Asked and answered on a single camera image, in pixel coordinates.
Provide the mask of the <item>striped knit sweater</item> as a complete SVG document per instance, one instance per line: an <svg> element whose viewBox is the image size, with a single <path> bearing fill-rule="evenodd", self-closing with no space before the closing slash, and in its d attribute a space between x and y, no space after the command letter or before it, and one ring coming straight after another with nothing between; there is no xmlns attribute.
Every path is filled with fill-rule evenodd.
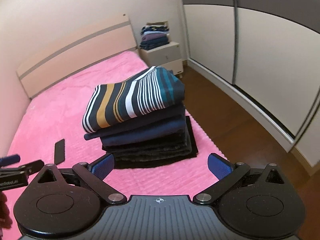
<svg viewBox="0 0 320 240"><path fill-rule="evenodd" d="M161 66L145 69L119 83L97 85L82 118L82 127L94 133L127 120L176 105L185 87Z"/></svg>

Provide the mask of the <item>folded clothes pile on nightstand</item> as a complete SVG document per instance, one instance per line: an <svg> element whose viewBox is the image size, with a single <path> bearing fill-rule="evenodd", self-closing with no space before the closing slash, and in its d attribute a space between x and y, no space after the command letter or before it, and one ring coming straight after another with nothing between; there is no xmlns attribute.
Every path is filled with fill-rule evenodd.
<svg viewBox="0 0 320 240"><path fill-rule="evenodd" d="M152 50L170 43L168 22L147 23L140 31L140 49Z"/></svg>

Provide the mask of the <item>pink plush bed blanket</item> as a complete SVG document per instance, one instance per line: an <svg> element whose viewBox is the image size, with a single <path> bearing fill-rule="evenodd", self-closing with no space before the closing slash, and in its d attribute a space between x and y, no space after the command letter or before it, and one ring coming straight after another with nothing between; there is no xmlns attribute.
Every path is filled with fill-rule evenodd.
<svg viewBox="0 0 320 240"><path fill-rule="evenodd" d="M29 104L9 148L21 163L35 160L54 161L54 146L65 140L63 168L103 155L99 139L85 140L82 117L97 85L117 83L146 69L146 64L132 51L126 51L95 64L57 83L35 97ZM155 167L113 170L108 185L126 196L182 195L194 196L214 184L217 179L209 171L207 158L219 149L201 126L191 121L198 149L195 158Z"/></svg>

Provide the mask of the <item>black folded garments bottom stack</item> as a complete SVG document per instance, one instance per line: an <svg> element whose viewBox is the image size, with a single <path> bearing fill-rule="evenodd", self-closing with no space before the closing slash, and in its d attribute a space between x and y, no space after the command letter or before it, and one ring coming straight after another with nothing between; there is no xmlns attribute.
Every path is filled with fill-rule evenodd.
<svg viewBox="0 0 320 240"><path fill-rule="evenodd" d="M116 169L153 168L195 158L198 148L191 119L185 117L185 129L162 137L128 144L108 145L101 138L102 149L114 156Z"/></svg>

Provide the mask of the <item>navy folded garment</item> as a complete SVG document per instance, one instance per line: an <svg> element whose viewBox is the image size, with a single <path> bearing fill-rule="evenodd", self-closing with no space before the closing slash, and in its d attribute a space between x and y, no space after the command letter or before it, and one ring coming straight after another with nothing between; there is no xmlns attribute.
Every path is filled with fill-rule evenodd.
<svg viewBox="0 0 320 240"><path fill-rule="evenodd" d="M94 133L86 133L84 135L84 139L91 140L98 137L104 137L122 132L127 132L133 129L141 128L143 126L155 124L156 122L162 122L172 118L181 117L184 114L185 106L183 103L179 103L168 108L156 110L143 116L132 118L130 120L118 123L107 128L101 128Z"/></svg>
<svg viewBox="0 0 320 240"><path fill-rule="evenodd" d="M119 146L156 139L177 132L184 132L185 127L185 115L179 115L128 132L101 137L100 140L105 147Z"/></svg>

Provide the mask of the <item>top navy folded garment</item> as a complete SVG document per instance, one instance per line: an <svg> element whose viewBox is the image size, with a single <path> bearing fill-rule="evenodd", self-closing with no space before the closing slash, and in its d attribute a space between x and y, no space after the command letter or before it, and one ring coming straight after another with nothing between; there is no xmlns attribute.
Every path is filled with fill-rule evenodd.
<svg viewBox="0 0 320 240"><path fill-rule="evenodd" d="M179 103L168 108L156 110L143 116L132 118L130 120L118 123L107 128L101 128L94 133L86 133L84 135L84 139L91 140L98 137L104 137L122 132L127 132L133 129L141 128L143 126L155 124L156 122L162 122L172 118L181 117L184 114L185 106L183 103Z"/></svg>

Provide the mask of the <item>white bedside table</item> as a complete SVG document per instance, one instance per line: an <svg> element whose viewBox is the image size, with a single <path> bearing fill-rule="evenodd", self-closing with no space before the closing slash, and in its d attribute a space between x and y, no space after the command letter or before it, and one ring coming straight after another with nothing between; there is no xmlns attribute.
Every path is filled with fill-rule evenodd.
<svg viewBox="0 0 320 240"><path fill-rule="evenodd" d="M170 42L151 50L140 49L139 55L148 67L162 66L172 71L174 75L182 77L183 60L179 43Z"/></svg>

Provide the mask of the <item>white grey sliding wardrobe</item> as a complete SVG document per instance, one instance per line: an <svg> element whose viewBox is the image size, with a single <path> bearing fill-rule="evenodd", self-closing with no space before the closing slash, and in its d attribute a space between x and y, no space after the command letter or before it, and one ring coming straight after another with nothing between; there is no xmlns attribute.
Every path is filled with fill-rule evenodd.
<svg viewBox="0 0 320 240"><path fill-rule="evenodd" d="M310 170L319 164L319 0L182 0L189 63Z"/></svg>

